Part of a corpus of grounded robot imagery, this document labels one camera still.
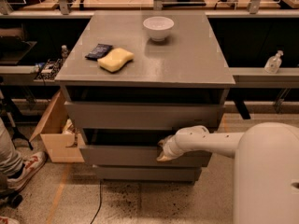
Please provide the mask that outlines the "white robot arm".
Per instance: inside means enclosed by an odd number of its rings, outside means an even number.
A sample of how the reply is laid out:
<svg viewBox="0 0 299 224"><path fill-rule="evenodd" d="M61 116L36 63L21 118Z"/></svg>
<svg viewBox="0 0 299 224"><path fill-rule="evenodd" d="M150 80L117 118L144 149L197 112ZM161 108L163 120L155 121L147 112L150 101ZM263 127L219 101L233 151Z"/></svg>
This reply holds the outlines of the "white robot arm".
<svg viewBox="0 0 299 224"><path fill-rule="evenodd" d="M299 128L277 122L243 133L180 129L159 142L158 161L204 150L234 159L234 224L299 224Z"/></svg>

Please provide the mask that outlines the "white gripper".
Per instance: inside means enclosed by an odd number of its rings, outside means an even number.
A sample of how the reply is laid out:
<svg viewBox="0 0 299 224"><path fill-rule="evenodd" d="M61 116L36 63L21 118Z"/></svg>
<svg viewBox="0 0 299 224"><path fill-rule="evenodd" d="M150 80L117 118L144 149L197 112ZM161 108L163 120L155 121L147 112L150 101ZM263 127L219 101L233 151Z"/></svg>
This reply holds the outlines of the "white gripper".
<svg viewBox="0 0 299 224"><path fill-rule="evenodd" d="M184 154L174 135L161 139L158 142L158 146L163 147L164 151L158 155L156 161L170 161L170 159L176 159Z"/></svg>

